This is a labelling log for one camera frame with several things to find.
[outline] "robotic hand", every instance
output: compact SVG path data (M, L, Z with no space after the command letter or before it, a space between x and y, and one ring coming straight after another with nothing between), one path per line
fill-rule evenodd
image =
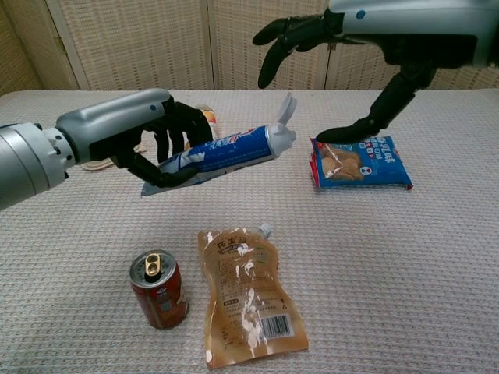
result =
M210 126L200 110L175 102L167 90L150 89L58 118L56 126L42 130L39 124L0 125L0 210L68 178L75 164L111 158L118 168L158 187L173 187L191 179L195 168L162 173L133 148L143 131L154 132L157 160L184 150L185 132L193 146L212 140Z
M260 88L270 84L293 51L322 43L373 43L386 63L400 65L367 117L317 137L322 143L358 143L386 129L416 91L430 85L437 69L499 65L499 1L331 0L324 14L276 19L253 43L274 39L260 71Z

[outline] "soda can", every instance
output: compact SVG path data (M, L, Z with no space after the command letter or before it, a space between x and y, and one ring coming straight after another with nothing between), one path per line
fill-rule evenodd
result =
M137 257L130 267L130 282L152 326L168 329L186 318L189 303L179 265L171 253L157 250Z

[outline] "sauce pouch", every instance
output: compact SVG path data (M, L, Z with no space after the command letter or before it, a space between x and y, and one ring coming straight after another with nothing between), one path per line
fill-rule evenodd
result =
M278 282L278 250L246 229L201 231L200 263L210 286L207 366L308 348L305 327Z

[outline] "barcode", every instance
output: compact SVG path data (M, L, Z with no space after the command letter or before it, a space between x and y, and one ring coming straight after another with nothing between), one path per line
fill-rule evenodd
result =
M265 339L294 336L291 319L287 314L263 318L260 320L260 327L262 338Z

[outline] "blue snack bag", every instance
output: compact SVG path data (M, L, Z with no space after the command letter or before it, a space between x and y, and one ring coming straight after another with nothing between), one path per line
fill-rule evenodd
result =
M310 162L316 187L342 185L404 185L412 188L390 136L356 144L324 144L312 139Z

